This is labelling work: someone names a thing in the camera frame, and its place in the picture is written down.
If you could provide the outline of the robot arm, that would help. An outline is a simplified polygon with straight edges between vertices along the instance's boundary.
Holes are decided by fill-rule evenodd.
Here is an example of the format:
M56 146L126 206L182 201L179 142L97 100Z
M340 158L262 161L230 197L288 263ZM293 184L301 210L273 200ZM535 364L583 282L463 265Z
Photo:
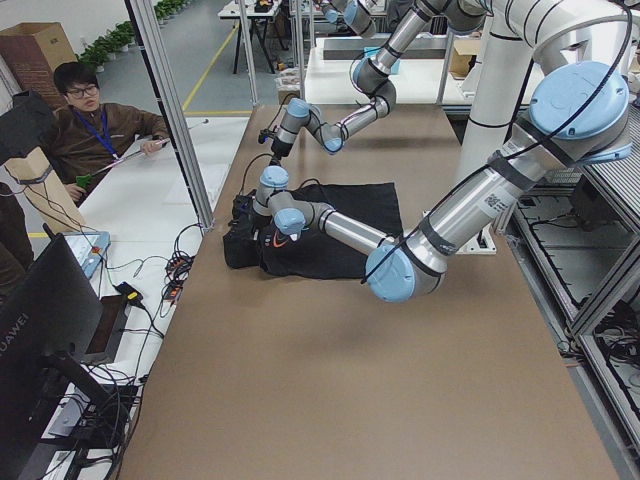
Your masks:
M264 129L259 141L271 139L270 163L279 166L287 157L298 135L306 130L330 155L342 150L347 140L379 119L387 117L397 103L396 87L390 76L427 23L441 17L446 20L451 36L466 35L484 22L486 8L479 1L415 1L401 18L394 32L369 56L359 54L352 61L352 87L367 101L343 119L330 123L317 105L302 98L292 98L286 105L279 126Z
M411 231L392 237L321 202L298 200L280 161L302 130L329 153L389 115L396 103L392 66L426 23L443 16L468 33L486 17L524 42L543 71L528 110L508 140L462 179ZM626 73L639 21L621 1L417 1L378 52L359 62L353 85L368 103L341 121L292 100L276 130L272 160L247 210L253 228L273 224L288 240L319 231L366 257L364 282L388 302L403 302L441 284L448 259L551 171L627 158Z

